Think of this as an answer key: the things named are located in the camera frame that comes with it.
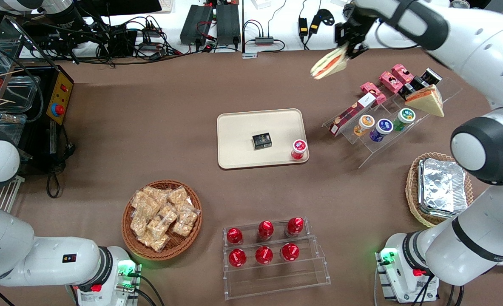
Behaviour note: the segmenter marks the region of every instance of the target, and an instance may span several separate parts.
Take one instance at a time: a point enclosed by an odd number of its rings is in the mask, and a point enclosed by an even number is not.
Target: round wicker basket
[[[191,234],[189,234],[188,237],[185,238],[176,233],[173,233],[171,230],[171,228],[173,227],[172,224],[170,230],[168,230],[168,236],[170,236],[170,240],[168,240],[166,246],[164,246],[161,252],[155,252],[152,248],[144,246],[136,239],[134,231],[131,230],[131,215],[134,211],[134,207],[131,206],[131,199],[127,203],[127,207],[125,207],[125,212],[123,213],[123,219],[121,220],[121,231],[123,234],[123,240],[125,240],[127,248],[129,248],[137,256],[149,260],[160,261],[174,258],[184,252],[187,248],[189,248],[189,246],[191,246],[191,244],[193,243],[193,241],[195,241],[196,237],[199,234],[200,228],[202,227],[202,207],[200,205],[200,200],[195,191],[191,189],[191,187],[178,181],[162,180],[149,183],[147,186],[163,190],[176,189],[179,186],[183,186],[187,191],[187,194],[189,194],[193,206],[201,210],[199,219],[196,221],[195,226],[193,227],[193,230],[191,230]]]
[[[455,159],[453,159],[451,156],[448,156],[446,154],[442,153],[424,153],[420,155],[418,158],[415,159],[415,161],[412,163],[410,166],[410,170],[408,171],[408,178],[406,179],[406,198],[408,200],[408,206],[410,207],[410,211],[420,221],[423,225],[426,227],[432,228],[433,226],[437,225],[438,223],[446,220],[440,217],[434,217],[432,215],[426,215],[423,213],[419,207],[418,203],[418,165],[420,163],[420,160],[422,159],[436,159],[439,161],[450,161],[454,162]],[[467,203],[471,205],[471,203],[474,200],[474,197],[472,195],[472,185],[471,185],[471,179],[469,177],[469,174],[465,176],[465,195],[467,197]]]

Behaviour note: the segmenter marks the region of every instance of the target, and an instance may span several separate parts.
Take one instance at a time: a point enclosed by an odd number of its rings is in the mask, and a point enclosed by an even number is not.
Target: beige tray
[[[255,150],[252,136],[270,133],[272,147]],[[306,141],[302,113],[296,108],[221,114],[218,117],[218,163],[224,169],[296,164],[308,160],[291,157],[293,142]]]

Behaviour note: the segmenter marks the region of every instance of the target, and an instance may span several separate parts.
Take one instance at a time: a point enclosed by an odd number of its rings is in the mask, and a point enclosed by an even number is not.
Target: keyboard
[[[174,7],[174,1],[175,0],[159,0],[160,7],[162,8],[162,11],[160,11],[160,13],[171,12],[172,8]]]

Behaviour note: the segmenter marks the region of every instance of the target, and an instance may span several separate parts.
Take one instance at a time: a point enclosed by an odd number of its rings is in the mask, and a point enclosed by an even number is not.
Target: aluminum foil container
[[[420,161],[418,202],[423,213],[435,217],[450,218],[467,209],[463,168],[455,162]]]

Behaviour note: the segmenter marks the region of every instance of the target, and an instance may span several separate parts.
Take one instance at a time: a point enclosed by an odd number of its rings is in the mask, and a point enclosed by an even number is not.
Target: sandwich
[[[442,96],[435,85],[422,88],[406,97],[407,106],[427,112],[429,114],[444,117],[442,109]]]

